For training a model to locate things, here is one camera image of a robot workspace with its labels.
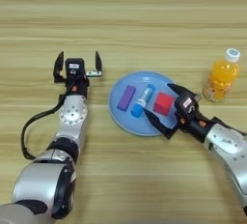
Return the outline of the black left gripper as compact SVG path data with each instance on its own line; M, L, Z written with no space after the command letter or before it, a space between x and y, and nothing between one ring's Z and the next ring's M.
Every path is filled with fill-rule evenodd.
M63 69L64 64L64 52L61 51L55 61L53 69L53 77L55 83L64 83L67 88L67 94L87 96L88 87L90 86L90 77L102 76L102 62L98 51L96 51L96 70L87 71L86 73L80 73L76 70L71 70L67 77L64 78L60 72Z

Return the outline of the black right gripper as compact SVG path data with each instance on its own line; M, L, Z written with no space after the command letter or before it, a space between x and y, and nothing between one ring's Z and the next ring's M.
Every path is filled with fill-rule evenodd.
M199 104L194 99L193 92L174 83L168 83L167 86L178 94L175 101L176 125L173 128L167 128L160 122L157 116L148 109L144 109L148 120L164 136L173 136L174 133L180 129L184 133L191 134L194 138L203 143L206 139L206 135L213 126L212 121L200 113Z

